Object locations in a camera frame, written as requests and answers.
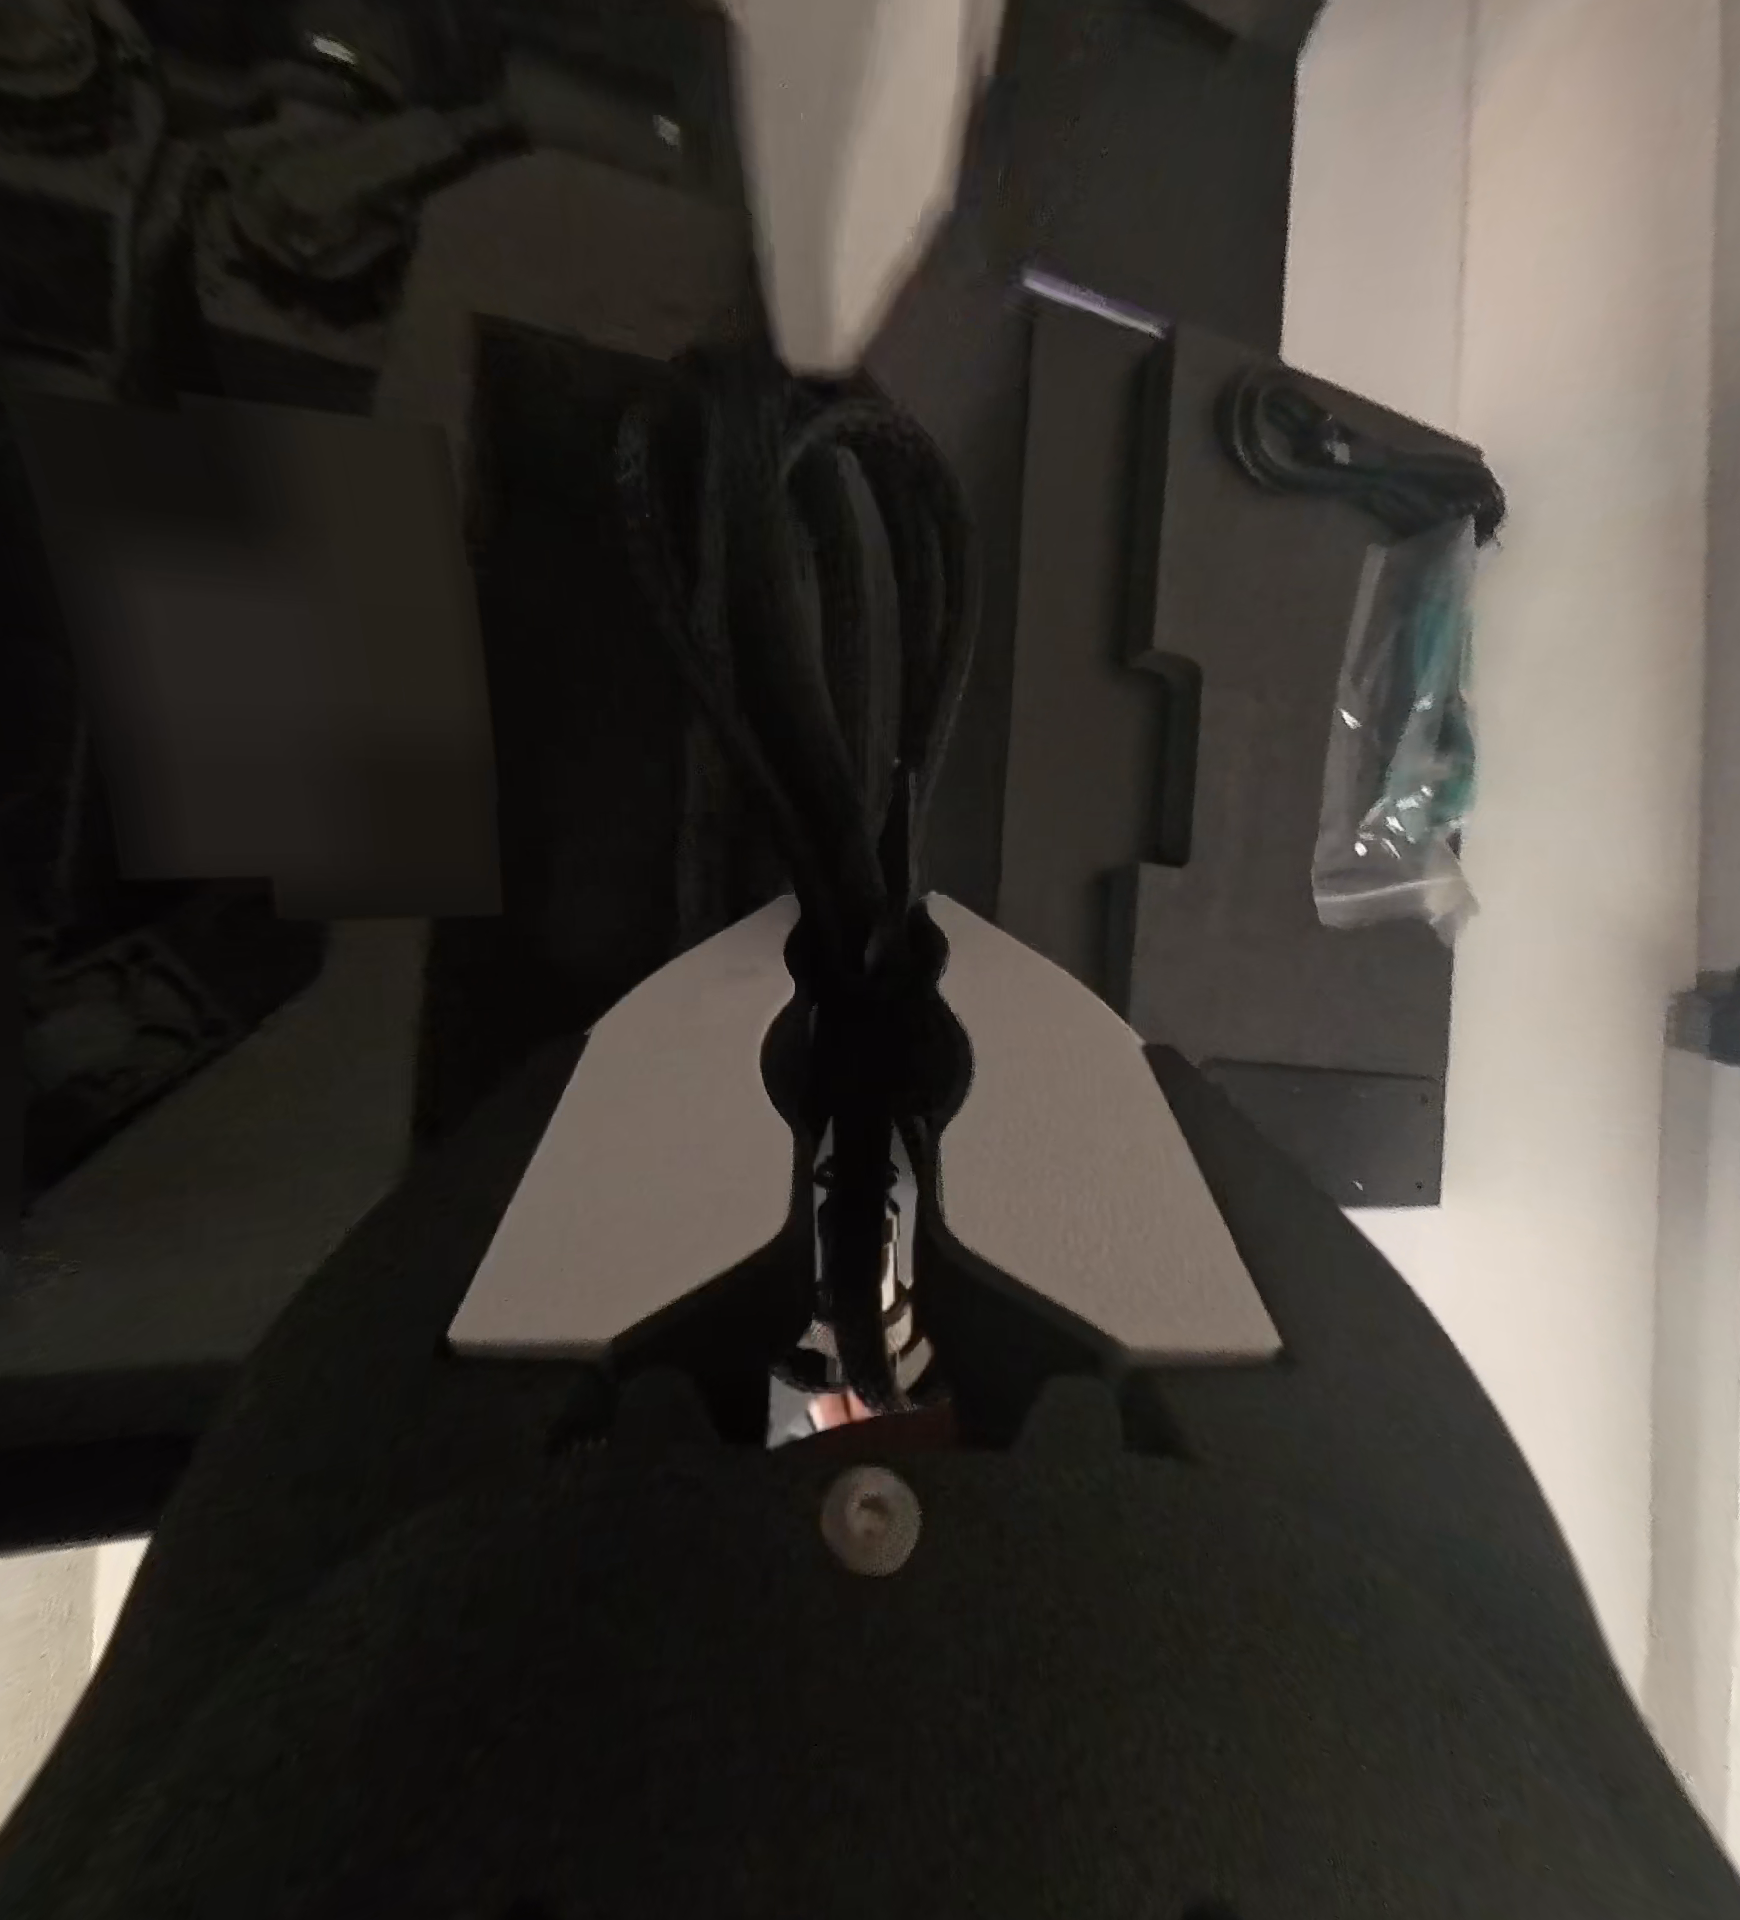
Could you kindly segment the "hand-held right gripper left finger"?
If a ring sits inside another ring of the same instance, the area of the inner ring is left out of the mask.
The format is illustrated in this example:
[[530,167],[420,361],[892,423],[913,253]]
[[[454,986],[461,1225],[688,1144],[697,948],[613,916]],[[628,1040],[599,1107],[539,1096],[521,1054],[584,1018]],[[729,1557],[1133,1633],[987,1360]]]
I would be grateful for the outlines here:
[[767,1076],[794,998],[794,896],[645,979],[588,1034],[454,1314],[454,1356],[779,1363],[816,1298],[810,1176]]

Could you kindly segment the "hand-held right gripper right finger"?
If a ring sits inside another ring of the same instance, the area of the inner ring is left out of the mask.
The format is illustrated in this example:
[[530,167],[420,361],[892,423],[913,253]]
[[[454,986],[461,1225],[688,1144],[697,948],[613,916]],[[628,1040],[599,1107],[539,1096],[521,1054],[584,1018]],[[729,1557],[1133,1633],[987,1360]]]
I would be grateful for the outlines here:
[[940,995],[970,1043],[942,1126],[951,1236],[1135,1363],[1264,1363],[1264,1298],[1138,1034],[1090,986],[948,893]]

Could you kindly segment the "black foam insert tray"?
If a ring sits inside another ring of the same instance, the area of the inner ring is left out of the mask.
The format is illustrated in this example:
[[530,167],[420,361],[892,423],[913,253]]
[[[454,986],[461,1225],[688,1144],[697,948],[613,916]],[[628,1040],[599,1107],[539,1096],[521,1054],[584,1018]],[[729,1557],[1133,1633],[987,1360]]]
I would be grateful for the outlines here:
[[1216,334],[1028,302],[951,379],[883,376],[980,522],[985,627],[926,874],[1145,1043],[1447,1081],[1451,949],[1326,927],[1312,896],[1332,706],[1374,518],[1264,490],[1220,438],[1290,374],[1396,447],[1449,436]]

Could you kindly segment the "black box with foam slots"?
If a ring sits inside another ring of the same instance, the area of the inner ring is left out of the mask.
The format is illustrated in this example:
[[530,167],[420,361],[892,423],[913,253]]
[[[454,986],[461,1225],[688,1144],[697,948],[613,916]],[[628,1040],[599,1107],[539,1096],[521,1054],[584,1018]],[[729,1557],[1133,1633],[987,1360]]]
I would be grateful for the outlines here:
[[[610,444],[759,321],[740,211],[542,151],[428,198],[365,412],[0,379],[0,1557],[160,1523],[306,1286],[680,948]],[[28,1201],[26,941],[207,892],[323,973]]]

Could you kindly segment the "white desk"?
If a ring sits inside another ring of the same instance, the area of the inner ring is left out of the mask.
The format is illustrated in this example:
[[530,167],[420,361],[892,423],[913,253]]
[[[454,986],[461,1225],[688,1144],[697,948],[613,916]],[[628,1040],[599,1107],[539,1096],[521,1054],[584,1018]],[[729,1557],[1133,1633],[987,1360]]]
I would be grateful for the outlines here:
[[1647,1673],[1665,1043],[1697,948],[1720,5],[1326,5],[1297,62],[1302,370],[1480,432],[1483,918],[1444,1201],[1374,1249],[1483,1368]]

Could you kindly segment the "flat black card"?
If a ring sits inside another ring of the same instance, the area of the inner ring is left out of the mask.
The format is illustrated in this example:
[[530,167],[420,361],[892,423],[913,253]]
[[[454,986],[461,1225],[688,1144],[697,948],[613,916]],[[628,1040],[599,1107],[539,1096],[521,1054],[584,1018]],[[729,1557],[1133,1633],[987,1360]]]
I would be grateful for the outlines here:
[[1203,1072],[1339,1207],[1439,1204],[1441,1078],[1235,1060]]

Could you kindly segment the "clear bag with green parts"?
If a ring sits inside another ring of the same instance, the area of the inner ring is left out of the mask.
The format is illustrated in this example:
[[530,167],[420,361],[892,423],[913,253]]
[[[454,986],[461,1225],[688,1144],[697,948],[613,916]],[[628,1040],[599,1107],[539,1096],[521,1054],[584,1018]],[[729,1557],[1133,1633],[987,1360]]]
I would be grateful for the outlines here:
[[1478,790],[1468,696],[1476,575],[1472,518],[1367,556],[1312,855],[1326,927],[1419,924],[1451,948],[1478,908],[1462,864]]

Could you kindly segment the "black cloth pouch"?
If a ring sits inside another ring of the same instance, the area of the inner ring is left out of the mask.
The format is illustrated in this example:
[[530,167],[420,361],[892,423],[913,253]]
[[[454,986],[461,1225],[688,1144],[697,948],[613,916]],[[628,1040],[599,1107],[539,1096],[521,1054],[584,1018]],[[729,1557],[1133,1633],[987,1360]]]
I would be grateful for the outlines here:
[[22,1193],[61,1183],[318,979],[329,931],[197,893],[97,941],[28,937]]

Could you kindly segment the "black bracket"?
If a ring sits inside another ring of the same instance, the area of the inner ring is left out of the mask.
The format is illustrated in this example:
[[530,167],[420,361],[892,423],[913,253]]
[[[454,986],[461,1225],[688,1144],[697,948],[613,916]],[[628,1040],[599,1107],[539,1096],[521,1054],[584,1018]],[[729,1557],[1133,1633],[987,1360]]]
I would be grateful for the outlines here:
[[1706,1062],[1740,1068],[1740,964],[1699,973],[1675,996],[1668,1043]]

